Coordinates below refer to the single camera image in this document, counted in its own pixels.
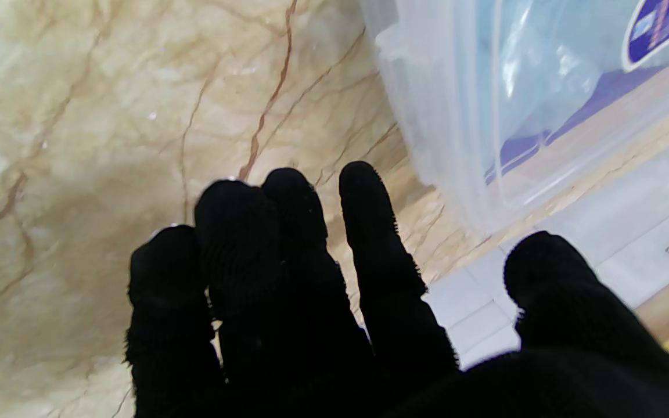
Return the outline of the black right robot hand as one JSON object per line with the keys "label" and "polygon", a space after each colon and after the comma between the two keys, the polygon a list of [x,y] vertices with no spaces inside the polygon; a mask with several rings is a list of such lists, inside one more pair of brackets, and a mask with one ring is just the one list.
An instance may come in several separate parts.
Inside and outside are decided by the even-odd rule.
{"label": "black right robot hand", "polygon": [[669,352],[565,238],[510,252],[520,349],[462,371],[373,167],[339,178],[365,326],[294,168],[213,182],[132,253],[136,417],[669,417]]}

